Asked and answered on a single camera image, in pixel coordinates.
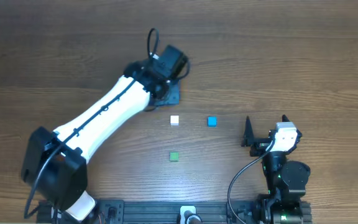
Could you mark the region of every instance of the tabletop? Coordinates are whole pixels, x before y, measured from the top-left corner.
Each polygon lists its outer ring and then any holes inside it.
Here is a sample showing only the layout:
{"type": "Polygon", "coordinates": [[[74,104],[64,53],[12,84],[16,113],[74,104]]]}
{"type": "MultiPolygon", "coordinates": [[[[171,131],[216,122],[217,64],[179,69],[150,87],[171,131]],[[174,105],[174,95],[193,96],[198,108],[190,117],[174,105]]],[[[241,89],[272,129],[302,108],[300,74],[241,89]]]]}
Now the tabletop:
{"type": "MultiPolygon", "coordinates": [[[[151,27],[158,52],[178,47],[191,73],[179,105],[137,114],[98,149],[92,196],[224,202],[252,160],[240,147],[246,116],[266,137],[286,114],[303,133],[288,157],[311,167],[303,200],[314,222],[358,223],[357,0],[0,0],[0,222],[26,222],[30,187],[19,172],[30,134],[106,94],[128,63],[146,58],[151,27]]],[[[232,197],[266,191],[255,165],[232,197]]]]}

